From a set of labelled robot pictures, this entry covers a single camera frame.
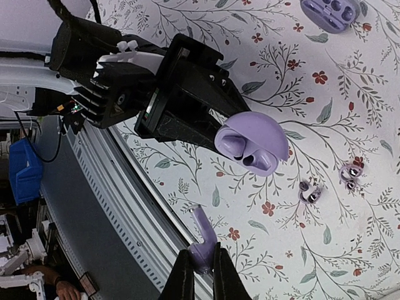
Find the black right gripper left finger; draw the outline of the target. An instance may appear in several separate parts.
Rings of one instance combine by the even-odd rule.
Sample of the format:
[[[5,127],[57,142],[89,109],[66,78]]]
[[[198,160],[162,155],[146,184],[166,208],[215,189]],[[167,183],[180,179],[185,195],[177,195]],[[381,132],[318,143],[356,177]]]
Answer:
[[[194,269],[190,252],[183,249],[179,252],[172,271],[159,296],[159,300],[193,300]]]

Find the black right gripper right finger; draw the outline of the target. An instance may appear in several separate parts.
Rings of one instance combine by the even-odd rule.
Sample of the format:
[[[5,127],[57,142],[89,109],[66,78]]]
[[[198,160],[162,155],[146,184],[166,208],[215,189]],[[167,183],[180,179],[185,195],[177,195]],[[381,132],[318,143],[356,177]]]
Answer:
[[[218,242],[214,250],[213,299],[250,299],[227,249]]]

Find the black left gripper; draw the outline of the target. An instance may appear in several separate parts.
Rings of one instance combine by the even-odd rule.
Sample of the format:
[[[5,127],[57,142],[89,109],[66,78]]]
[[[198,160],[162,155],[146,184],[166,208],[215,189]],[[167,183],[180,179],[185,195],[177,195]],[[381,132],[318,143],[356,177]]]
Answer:
[[[170,139],[216,150],[221,124],[213,109],[227,118],[250,111],[234,83],[218,73],[219,51],[183,34],[174,36],[157,71],[157,86],[134,127],[142,139]]]

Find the light purple round earbud case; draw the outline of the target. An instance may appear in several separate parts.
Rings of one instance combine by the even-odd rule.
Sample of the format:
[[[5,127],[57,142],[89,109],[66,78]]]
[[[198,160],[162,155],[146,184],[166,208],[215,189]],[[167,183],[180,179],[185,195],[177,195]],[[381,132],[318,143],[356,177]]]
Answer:
[[[288,139],[273,118],[254,111],[229,117],[214,138],[216,150],[255,175],[268,177],[289,158]]]

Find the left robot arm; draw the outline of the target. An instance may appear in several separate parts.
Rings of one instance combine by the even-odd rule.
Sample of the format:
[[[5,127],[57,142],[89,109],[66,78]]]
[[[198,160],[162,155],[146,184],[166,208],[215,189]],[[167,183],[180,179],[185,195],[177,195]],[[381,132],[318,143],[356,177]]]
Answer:
[[[226,118],[249,106],[218,65],[223,55],[183,34],[168,47],[75,17],[49,49],[21,43],[1,49],[1,82],[41,88],[46,103],[29,114],[77,113],[99,129],[136,118],[142,139],[182,141],[214,150]]]

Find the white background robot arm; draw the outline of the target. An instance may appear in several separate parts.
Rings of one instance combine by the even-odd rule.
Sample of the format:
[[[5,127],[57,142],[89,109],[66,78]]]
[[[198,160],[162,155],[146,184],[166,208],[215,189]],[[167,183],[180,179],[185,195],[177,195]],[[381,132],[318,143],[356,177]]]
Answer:
[[[30,291],[36,293],[38,299],[47,299],[45,296],[45,285],[51,286],[56,291],[56,299],[58,294],[76,299],[75,294],[78,292],[77,287],[68,279],[64,279],[54,268],[34,263],[34,256],[37,254],[40,259],[46,257],[44,251],[36,251],[36,247],[41,247],[41,241],[37,231],[32,232],[32,238],[28,239],[25,244],[21,245],[15,256],[1,266],[1,288],[12,288],[16,286],[27,286]],[[133,267],[135,274],[147,274],[161,289],[159,299],[181,299],[180,288],[182,283],[194,283],[193,276],[182,276],[177,271],[173,271],[166,282],[159,282],[153,271],[147,267],[141,268],[138,263],[123,261],[118,257],[107,258],[107,265],[117,267],[120,271],[128,271],[129,267]]]

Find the person's hand in background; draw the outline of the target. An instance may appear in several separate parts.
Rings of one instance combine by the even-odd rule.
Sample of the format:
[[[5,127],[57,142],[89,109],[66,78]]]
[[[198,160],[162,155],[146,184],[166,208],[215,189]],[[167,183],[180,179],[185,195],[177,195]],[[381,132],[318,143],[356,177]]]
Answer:
[[[81,293],[68,281],[59,281],[56,293],[60,300],[81,300]]]

